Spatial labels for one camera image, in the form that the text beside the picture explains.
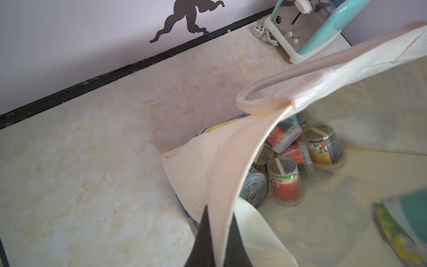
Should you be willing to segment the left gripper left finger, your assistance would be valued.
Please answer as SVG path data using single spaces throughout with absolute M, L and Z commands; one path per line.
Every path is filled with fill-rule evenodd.
M 215 259 L 208 206 L 203 210 L 199 231 L 195 243 L 184 267 L 214 267 Z

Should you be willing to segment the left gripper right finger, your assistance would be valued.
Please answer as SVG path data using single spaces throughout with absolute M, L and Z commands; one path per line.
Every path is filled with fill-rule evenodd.
M 252 267 L 245 251 L 235 214 L 232 216 L 225 251 L 225 267 Z

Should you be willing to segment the purple label seed jar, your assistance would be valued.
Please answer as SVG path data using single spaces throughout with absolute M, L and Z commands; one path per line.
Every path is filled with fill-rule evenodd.
M 394 195 L 373 204 L 382 239 L 405 267 L 427 265 L 427 190 Z

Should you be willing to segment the cream canvas tote bag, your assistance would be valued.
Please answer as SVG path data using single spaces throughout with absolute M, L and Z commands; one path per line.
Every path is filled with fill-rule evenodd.
M 416 21 L 244 90 L 241 115 L 162 155 L 196 237 L 208 206 L 215 267 L 224 267 L 233 214 L 253 267 L 404 267 L 382 239 L 373 204 L 427 189 L 427 23 Z M 334 128 L 346 163 L 316 168 L 304 133 Z M 278 157 L 296 161 L 302 202 L 257 208 L 240 198 L 251 168 L 269 180 Z

